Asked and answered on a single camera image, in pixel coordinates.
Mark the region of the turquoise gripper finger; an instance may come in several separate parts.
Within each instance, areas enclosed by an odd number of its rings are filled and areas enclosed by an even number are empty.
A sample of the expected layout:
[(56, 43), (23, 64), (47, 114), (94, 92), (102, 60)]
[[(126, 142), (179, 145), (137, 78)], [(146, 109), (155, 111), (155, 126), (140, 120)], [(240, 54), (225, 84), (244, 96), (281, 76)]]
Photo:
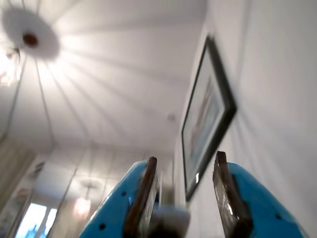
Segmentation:
[(212, 181), (227, 238), (306, 238), (291, 213), (242, 166), (217, 151)]
[(145, 238), (158, 190), (157, 158), (135, 162), (90, 218), (81, 238)]

